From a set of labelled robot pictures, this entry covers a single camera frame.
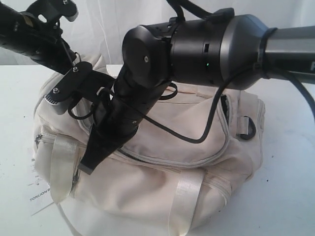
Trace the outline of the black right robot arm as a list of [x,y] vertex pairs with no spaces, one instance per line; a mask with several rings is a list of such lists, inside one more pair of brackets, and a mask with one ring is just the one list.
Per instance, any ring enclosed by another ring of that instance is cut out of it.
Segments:
[[232,8],[183,16],[129,30],[122,44],[123,67],[116,79],[105,76],[96,90],[104,112],[92,110],[94,123],[79,169],[91,174],[136,133],[139,123],[162,99],[172,81],[217,87],[200,138],[171,134],[192,144],[203,142],[224,89],[244,90],[257,80],[289,80],[314,109],[304,83],[315,81],[315,29],[269,28],[253,15]]

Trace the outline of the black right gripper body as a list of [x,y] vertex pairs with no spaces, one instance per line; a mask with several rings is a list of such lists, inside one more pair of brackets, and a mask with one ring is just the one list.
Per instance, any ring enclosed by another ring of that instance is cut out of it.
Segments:
[[102,90],[99,97],[104,111],[96,112],[88,147],[120,148],[135,135],[161,96],[161,90]]

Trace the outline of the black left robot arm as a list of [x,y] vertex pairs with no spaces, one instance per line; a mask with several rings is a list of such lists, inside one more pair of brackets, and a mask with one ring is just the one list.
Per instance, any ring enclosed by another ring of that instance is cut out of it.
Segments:
[[21,12],[2,3],[0,46],[64,75],[77,55],[62,38],[60,19],[73,22],[77,16],[71,0],[36,0]]

